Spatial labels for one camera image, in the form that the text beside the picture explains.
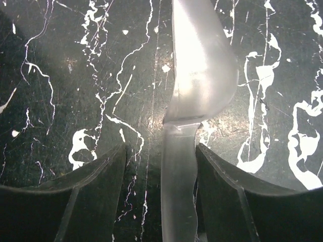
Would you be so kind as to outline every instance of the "black marble surface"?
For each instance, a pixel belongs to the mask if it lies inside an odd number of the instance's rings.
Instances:
[[[323,4],[212,2],[239,88],[197,142],[274,184],[322,186]],[[114,241],[161,241],[172,52],[171,0],[2,0],[0,183],[36,186],[129,143]]]

